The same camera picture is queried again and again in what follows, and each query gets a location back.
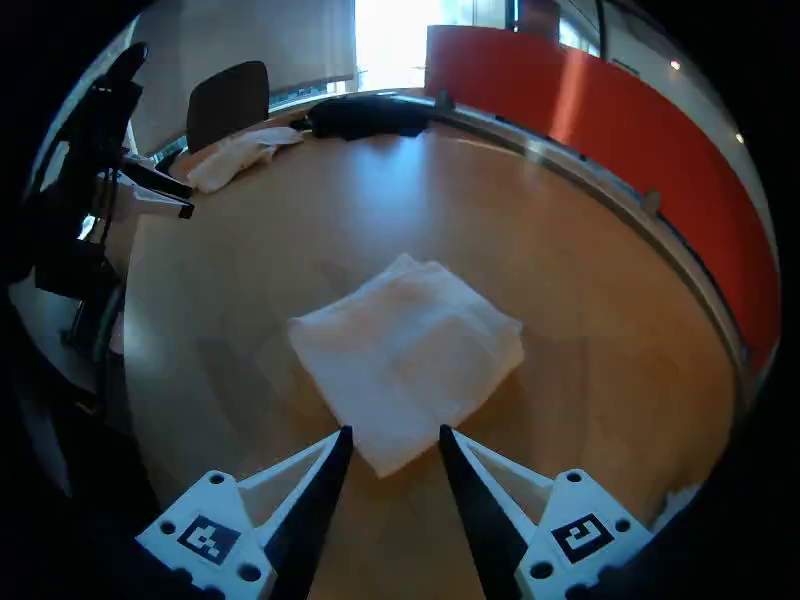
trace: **screw hole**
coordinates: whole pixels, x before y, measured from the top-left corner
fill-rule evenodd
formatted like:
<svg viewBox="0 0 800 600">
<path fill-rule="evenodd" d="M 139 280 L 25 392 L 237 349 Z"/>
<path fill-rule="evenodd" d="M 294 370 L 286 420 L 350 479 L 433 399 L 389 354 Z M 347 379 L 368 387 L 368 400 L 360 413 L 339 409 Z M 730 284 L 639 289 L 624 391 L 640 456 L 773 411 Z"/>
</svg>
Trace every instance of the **screw hole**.
<svg viewBox="0 0 800 600">
<path fill-rule="evenodd" d="M 239 567 L 239 577 L 245 581 L 258 581 L 261 578 L 261 571 L 258 567 L 245 563 Z"/>
<path fill-rule="evenodd" d="M 531 577 L 534 579 L 547 579 L 552 574 L 553 565 L 551 565 L 549 562 L 539 562 L 531 567 Z"/>
<path fill-rule="evenodd" d="M 573 585 L 564 593 L 564 598 L 566 598 L 566 600 L 584 600 L 589 597 L 589 588 L 582 583 Z"/>
</svg>

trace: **chair backrest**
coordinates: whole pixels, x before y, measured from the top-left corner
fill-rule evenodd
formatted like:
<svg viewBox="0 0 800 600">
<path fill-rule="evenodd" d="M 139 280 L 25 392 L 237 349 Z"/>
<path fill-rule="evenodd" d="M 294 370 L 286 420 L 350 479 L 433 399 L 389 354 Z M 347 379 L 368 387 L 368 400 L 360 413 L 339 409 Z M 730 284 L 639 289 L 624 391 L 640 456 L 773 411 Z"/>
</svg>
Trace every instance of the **chair backrest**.
<svg viewBox="0 0 800 600">
<path fill-rule="evenodd" d="M 186 115 L 186 145 L 197 152 L 254 125 L 269 113 L 269 77 L 260 61 L 234 65 L 192 90 Z"/>
</svg>

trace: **red panel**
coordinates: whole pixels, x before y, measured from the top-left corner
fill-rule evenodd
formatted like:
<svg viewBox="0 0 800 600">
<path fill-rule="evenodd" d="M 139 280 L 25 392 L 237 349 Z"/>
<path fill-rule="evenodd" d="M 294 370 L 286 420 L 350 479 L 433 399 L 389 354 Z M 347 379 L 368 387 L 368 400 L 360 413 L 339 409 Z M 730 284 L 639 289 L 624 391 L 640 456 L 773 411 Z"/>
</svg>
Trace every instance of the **red panel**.
<svg viewBox="0 0 800 600">
<path fill-rule="evenodd" d="M 764 229 L 725 157 L 647 84 L 535 35 L 481 27 L 428 29 L 425 91 L 501 115 L 570 146 L 630 183 L 661 192 L 661 211 L 711 271 L 750 365 L 778 339 L 780 289 Z"/>
</svg>

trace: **round table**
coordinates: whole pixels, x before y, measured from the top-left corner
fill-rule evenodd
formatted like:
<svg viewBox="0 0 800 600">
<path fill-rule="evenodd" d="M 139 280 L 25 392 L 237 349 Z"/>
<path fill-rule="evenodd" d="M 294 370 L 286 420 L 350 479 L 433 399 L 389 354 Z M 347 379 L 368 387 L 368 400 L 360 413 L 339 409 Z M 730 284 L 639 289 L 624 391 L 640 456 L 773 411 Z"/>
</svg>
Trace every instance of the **round table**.
<svg viewBox="0 0 800 600">
<path fill-rule="evenodd" d="M 645 524 L 727 441 L 733 368 L 695 297 L 533 161 L 441 131 L 311 138 L 194 200 L 188 221 L 140 218 L 128 274 L 130 409 L 164 507 L 336 429 L 286 321 L 403 252 L 525 325 L 524 364 L 459 428 L 476 441 L 550 477 L 582 467 Z M 482 597 L 436 448 L 383 480 L 354 452 L 310 597 Z"/>
</svg>

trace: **white towel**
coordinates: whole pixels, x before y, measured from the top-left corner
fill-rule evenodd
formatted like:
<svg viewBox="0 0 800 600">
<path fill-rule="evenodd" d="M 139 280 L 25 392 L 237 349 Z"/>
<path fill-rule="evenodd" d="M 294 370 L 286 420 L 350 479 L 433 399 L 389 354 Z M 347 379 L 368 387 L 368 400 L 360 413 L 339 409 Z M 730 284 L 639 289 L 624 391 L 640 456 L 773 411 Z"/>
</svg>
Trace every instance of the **white towel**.
<svg viewBox="0 0 800 600">
<path fill-rule="evenodd" d="M 483 405 L 522 362 L 521 330 L 440 264 L 403 254 L 350 296 L 290 319 L 289 340 L 386 477 Z"/>
<path fill-rule="evenodd" d="M 208 158 L 189 171 L 186 179 L 201 192 L 216 192 L 239 171 L 256 162 L 270 162 L 280 146 L 302 141 L 303 135 L 291 127 L 269 127 L 225 138 Z"/>
</svg>

